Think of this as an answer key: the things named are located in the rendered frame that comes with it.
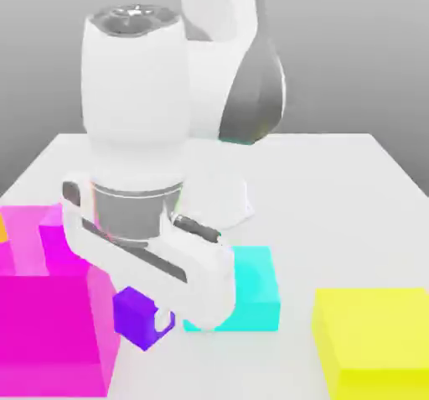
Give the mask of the large magenta box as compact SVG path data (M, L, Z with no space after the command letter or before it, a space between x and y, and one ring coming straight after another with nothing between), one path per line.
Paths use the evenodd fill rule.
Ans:
M70 250L60 205L0 213L0 397L106 397L120 345L109 275Z

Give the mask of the large cyan box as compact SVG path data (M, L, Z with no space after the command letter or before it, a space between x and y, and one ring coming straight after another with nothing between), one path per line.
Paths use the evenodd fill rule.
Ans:
M277 331L282 300L271 249L222 246L213 270L191 288L193 308L178 314L187 332Z

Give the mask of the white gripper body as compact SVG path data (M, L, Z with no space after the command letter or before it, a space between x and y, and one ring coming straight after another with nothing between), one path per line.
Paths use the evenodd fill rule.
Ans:
M116 290L136 289L163 312L171 311L202 330L212 330L235 308L234 253L174 226L163 211L161 235L146 247L114 242L97 228L84 228L79 207L62 208L66 241L73 253L107 273Z

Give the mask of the large yellow box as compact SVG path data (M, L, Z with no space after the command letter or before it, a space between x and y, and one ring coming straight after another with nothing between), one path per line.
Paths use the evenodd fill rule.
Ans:
M429 400L424 288L319 288L312 331L329 400Z

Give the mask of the small purple cube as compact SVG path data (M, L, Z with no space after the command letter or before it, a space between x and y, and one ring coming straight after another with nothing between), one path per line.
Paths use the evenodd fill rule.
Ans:
M161 331L155 328L158 307L145 295L127 287L113 297L114 328L133 345L147 351L175 326L175 314Z

